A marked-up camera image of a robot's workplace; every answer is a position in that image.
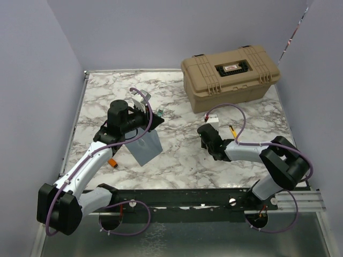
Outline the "green white glue stick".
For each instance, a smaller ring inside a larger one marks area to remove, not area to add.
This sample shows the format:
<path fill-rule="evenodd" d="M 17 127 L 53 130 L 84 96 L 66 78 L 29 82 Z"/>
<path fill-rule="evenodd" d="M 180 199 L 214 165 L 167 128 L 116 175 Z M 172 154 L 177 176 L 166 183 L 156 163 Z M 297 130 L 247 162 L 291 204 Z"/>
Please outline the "green white glue stick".
<path fill-rule="evenodd" d="M 159 108 L 159 109 L 158 109 L 158 112 L 157 112 L 157 115 L 158 115 L 159 117 L 162 117 L 163 112 L 164 112 L 164 109 L 163 109 L 163 108 Z"/>

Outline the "grey blue envelope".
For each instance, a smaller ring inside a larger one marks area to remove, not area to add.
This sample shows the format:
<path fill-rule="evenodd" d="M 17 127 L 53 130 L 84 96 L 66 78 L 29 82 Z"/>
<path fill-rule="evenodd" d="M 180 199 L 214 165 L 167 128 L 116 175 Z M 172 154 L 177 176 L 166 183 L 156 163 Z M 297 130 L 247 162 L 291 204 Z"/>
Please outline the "grey blue envelope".
<path fill-rule="evenodd" d="M 128 143 L 125 146 L 141 167 L 163 151 L 160 138 L 156 130 L 147 132 L 139 140 Z"/>

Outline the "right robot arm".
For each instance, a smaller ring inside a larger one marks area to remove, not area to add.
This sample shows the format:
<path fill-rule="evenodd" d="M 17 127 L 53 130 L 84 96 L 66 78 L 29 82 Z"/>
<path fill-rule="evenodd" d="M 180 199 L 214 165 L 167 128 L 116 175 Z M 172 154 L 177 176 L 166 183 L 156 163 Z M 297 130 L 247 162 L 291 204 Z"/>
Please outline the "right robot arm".
<path fill-rule="evenodd" d="M 202 148 L 207 149 L 216 161 L 250 161 L 265 165 L 268 174 L 256 182 L 246 196 L 251 209 L 259 209 L 275 193 L 293 190 L 310 169 L 309 162 L 282 136 L 266 143 L 223 140 L 211 124 L 202 125 L 197 133 Z"/>

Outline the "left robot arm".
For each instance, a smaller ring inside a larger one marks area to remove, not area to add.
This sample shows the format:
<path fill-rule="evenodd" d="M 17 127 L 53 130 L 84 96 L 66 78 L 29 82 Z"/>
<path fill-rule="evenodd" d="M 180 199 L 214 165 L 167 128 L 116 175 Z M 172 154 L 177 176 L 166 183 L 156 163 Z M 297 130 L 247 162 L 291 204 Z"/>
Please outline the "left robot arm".
<path fill-rule="evenodd" d="M 120 202 L 118 190 L 107 184 L 87 193 L 85 187 L 122 145 L 139 140 L 164 121 L 149 104 L 130 107 L 125 100 L 112 101 L 107 120 L 82 158 L 52 185 L 43 184 L 39 189 L 36 219 L 45 225 L 46 234 L 71 235 L 84 216 L 98 209 L 113 211 L 127 204 Z"/>

